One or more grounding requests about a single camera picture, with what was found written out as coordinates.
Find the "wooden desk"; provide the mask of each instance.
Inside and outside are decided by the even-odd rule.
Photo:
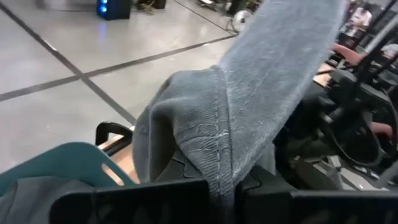
[[[334,70],[335,68],[333,68],[332,66],[328,65],[328,64],[322,64],[319,69],[318,72],[323,72],[323,71],[328,71],[328,70]],[[318,83],[321,86],[326,86],[326,84],[328,83],[330,79],[330,76],[328,73],[326,74],[322,74],[322,75],[317,75],[313,78],[313,81]]]

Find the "person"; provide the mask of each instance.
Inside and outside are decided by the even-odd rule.
[[[345,19],[344,19],[342,25],[344,25],[346,22],[349,21],[349,19],[351,18],[351,16],[354,13],[354,10],[357,8],[358,4],[359,4],[359,2],[357,2],[355,0],[349,0],[348,1],[347,10],[346,10],[346,16],[345,16]]]
[[[340,29],[339,44],[347,47],[352,46],[357,32],[365,30],[369,26],[372,19],[371,7],[372,5],[367,2],[363,7],[359,7],[354,11],[348,22]]]

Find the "stitched seam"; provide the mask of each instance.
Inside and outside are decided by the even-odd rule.
[[[220,75],[223,75],[224,76],[224,80],[223,80],[223,85],[225,86],[225,92],[224,92],[224,94],[225,94],[225,98],[226,98],[226,115],[227,115],[227,122],[226,122],[226,125],[227,125],[227,135],[228,135],[228,143],[229,143],[229,145],[227,146],[227,147],[229,147],[229,158],[230,158],[230,161],[231,161],[231,167],[230,167],[230,171],[231,171],[231,178],[233,177],[233,157],[232,157],[232,140],[231,140],[231,135],[230,135],[230,133],[231,133],[231,126],[230,126],[230,123],[229,123],[229,121],[230,121],[230,118],[229,118],[229,98],[228,98],[228,86],[227,86],[227,77],[226,77],[226,74],[225,74],[225,72],[219,67],[219,66],[216,66],[215,68],[214,68],[214,70],[215,70],[215,72],[216,72],[216,74],[217,74],[217,89],[218,89],[218,94],[217,94],[217,98],[218,98],[218,96],[219,96],[219,94],[221,94],[220,93],[220,91],[219,91],[219,87],[220,87],[220,84],[218,83],[218,81],[220,80],[220,78],[219,78],[219,73],[221,72],[221,74]],[[219,119],[218,119],[218,117],[217,117],[217,127],[219,126],[220,124],[219,124]],[[221,172],[221,169],[220,169],[220,160],[218,161],[218,164],[219,164],[219,167],[218,167],[218,176],[220,176],[220,172]],[[218,181],[218,189],[219,189],[219,191],[221,191],[221,182],[220,181]]]
[[[216,126],[216,124],[196,124],[196,125],[191,125],[191,126],[187,125],[187,126],[185,126],[183,129],[179,130],[175,134],[180,134],[180,133],[185,132],[186,130],[189,130],[189,129],[192,129],[192,128],[198,128],[200,126]]]
[[[218,82],[219,82],[219,77],[218,74],[215,73],[216,75],[216,86],[217,86],[217,94],[216,94],[216,99],[215,99],[215,116],[216,116],[216,133],[219,136],[219,131],[220,131],[220,117],[218,114],[218,97],[219,97],[219,88],[218,88]],[[221,158],[220,158],[220,149],[219,146],[220,145],[220,137],[217,138],[216,141],[216,154],[217,154],[217,172],[216,172],[216,181],[217,181],[217,190],[218,190],[218,194],[217,194],[217,198],[219,201],[221,201],[221,183],[220,183],[220,170],[221,170]]]
[[[228,132],[223,132],[221,134],[212,134],[212,135],[208,135],[208,136],[197,136],[197,137],[193,137],[193,138],[184,139],[182,141],[179,141],[178,143],[179,144],[185,144],[185,143],[187,143],[189,141],[196,140],[196,139],[220,138],[220,137],[222,137],[222,136],[224,136],[226,134],[229,134],[229,133]]]

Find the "gray hoodie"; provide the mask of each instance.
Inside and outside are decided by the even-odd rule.
[[[174,73],[137,120],[140,180],[155,180],[179,148],[230,223],[234,188],[253,165],[275,172],[272,140],[326,60],[345,4],[266,0],[218,64]]]

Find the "floor tile line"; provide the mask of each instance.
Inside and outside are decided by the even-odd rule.
[[[185,51],[188,51],[188,50],[191,50],[191,49],[202,47],[202,46],[205,46],[205,45],[208,45],[208,44],[213,44],[213,43],[216,43],[216,42],[219,42],[219,41],[222,41],[222,40],[227,40],[227,39],[230,39],[230,38],[233,38],[233,37],[236,37],[236,35],[230,35],[230,36],[227,36],[227,37],[222,37],[222,38],[219,38],[219,39],[206,41],[206,42],[203,42],[203,43],[200,43],[200,44],[194,44],[194,45],[191,45],[191,46],[188,46],[188,47],[183,47],[183,48],[180,48],[180,49],[175,49],[175,50],[171,50],[171,51],[168,51],[168,52],[163,52],[163,53],[160,53],[160,54],[157,54],[157,55],[152,55],[152,56],[140,58],[140,59],[137,59],[137,60],[132,60],[132,61],[129,61],[129,62],[120,63],[118,65],[112,65],[112,66],[109,66],[109,67],[106,67],[106,68],[100,68],[100,69],[97,69],[97,70],[94,70],[94,71],[91,71],[91,72],[87,72],[87,73],[84,74],[84,76],[85,77],[90,77],[90,78],[91,77],[95,77],[97,75],[102,75],[104,73],[114,72],[116,70],[120,70],[120,69],[127,68],[127,67],[130,67],[130,66],[139,65],[139,64],[142,64],[142,63],[146,63],[146,62],[151,62],[151,61],[158,60],[158,59],[161,59],[161,58],[164,58],[164,57],[168,57],[168,56],[171,56],[171,55],[179,54],[181,52],[185,52]]]
[[[79,69],[76,68],[68,59],[66,59],[60,52],[53,48],[47,43],[39,34],[34,32],[24,21],[18,18],[11,10],[9,10],[3,3],[0,2],[0,9],[6,13],[15,23],[23,28],[33,39],[35,39],[42,47],[50,52],[55,58],[64,64],[73,74],[83,74]]]
[[[26,87],[26,88],[21,88],[19,90],[15,90],[15,91],[10,91],[7,93],[2,93],[0,94],[0,102],[5,101],[5,100],[10,100],[16,97],[20,97],[20,96],[24,96],[24,95],[28,95],[31,93],[36,93],[38,91],[42,91],[42,90],[48,90],[49,88],[53,88],[56,86],[60,86],[60,85],[64,85],[67,83],[71,83],[71,82],[75,82],[77,80],[79,80],[80,77],[78,76],[71,76],[71,77],[66,77],[66,78],[61,78],[58,80],[54,80],[54,81],[49,81],[46,83],[41,83],[38,85],[34,85],[34,86],[30,86],[30,87]]]
[[[228,30],[226,30],[224,27],[219,26],[218,24],[216,24],[215,22],[213,22],[213,21],[207,19],[207,18],[204,17],[203,15],[201,15],[201,14],[195,12],[193,9],[190,9],[190,8],[187,7],[187,6],[184,6],[182,3],[180,3],[180,2],[178,2],[178,1],[176,1],[176,0],[174,0],[174,1],[175,1],[177,4],[179,4],[180,6],[184,7],[185,9],[188,9],[189,11],[195,13],[196,15],[198,15],[199,17],[201,17],[202,19],[204,19],[204,20],[208,21],[209,23],[213,24],[214,26],[217,26],[217,27],[219,27],[220,29],[222,29],[223,31],[225,31],[225,32],[227,32],[227,33],[229,33],[229,34],[232,34],[232,33],[229,32]]]
[[[56,59],[64,64],[76,77],[76,80],[81,79],[85,85],[87,85],[95,94],[97,94],[106,104],[108,104],[113,110],[119,113],[125,120],[131,124],[136,123],[136,119],[122,106],[120,106],[114,99],[112,99],[108,94],[106,94],[99,86],[93,83],[88,78],[84,78],[83,72],[81,72],[74,64],[72,64],[68,59],[66,59],[60,52],[53,48],[49,43],[47,43],[41,36],[35,33],[24,21],[18,18],[13,12],[11,12],[3,3],[0,2],[0,10],[6,13],[15,23],[17,23],[21,28],[23,28],[33,39],[35,39],[42,47],[44,47],[48,52],[50,52]],[[55,80],[49,83],[44,83],[41,85],[36,85],[28,87],[22,90],[13,91],[10,93],[5,93],[0,95],[4,100],[9,100],[10,98],[15,98],[16,96],[26,95],[35,91],[41,91],[44,87],[45,89],[64,85],[64,82],[59,82]]]

